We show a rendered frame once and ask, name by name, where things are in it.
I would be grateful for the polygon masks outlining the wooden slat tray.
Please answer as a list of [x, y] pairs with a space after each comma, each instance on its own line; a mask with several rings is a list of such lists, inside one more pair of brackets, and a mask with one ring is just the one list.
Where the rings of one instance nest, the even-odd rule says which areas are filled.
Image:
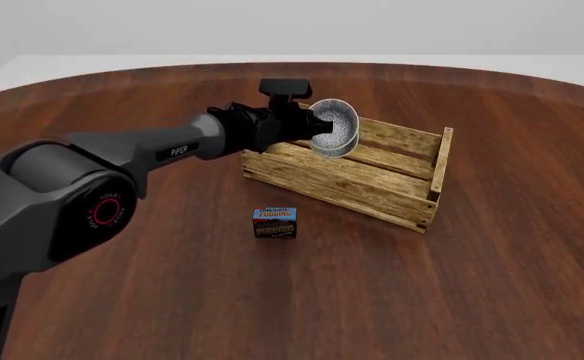
[[328, 159], [305, 140], [241, 155], [243, 175], [425, 233], [443, 189], [452, 128], [433, 134], [361, 118], [360, 143]]

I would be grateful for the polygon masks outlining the black plate on short stalk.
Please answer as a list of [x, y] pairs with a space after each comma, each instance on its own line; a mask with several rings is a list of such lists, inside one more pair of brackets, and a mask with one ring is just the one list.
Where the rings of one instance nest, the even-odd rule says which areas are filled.
[[262, 79], [258, 91], [268, 97], [271, 110], [297, 107], [298, 100], [307, 100], [313, 95], [310, 81], [304, 79]]

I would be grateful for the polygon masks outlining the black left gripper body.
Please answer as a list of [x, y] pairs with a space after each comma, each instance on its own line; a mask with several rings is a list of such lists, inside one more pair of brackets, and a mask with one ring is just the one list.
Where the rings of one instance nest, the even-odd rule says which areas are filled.
[[266, 126], [264, 147], [275, 143], [298, 140], [310, 140], [317, 133], [313, 120], [313, 112], [302, 109], [296, 102], [289, 104], [269, 104], [267, 107], [273, 119]]

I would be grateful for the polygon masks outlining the speckled grey patterned bowl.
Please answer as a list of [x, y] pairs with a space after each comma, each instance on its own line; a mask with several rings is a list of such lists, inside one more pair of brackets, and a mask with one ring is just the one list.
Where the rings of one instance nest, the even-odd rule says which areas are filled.
[[359, 143], [359, 125], [336, 122], [329, 134], [319, 134], [310, 140], [310, 149], [322, 158], [344, 158]]
[[331, 122], [333, 130], [329, 134], [312, 137], [310, 145], [320, 151], [344, 151], [354, 146], [359, 134], [359, 116], [346, 101], [327, 98], [309, 107], [318, 119]]

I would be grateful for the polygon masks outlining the chocolate pudding box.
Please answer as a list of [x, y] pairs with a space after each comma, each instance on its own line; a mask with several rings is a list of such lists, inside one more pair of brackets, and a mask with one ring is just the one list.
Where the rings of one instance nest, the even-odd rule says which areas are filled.
[[295, 239], [297, 209], [293, 207], [262, 207], [253, 209], [252, 224], [256, 238]]

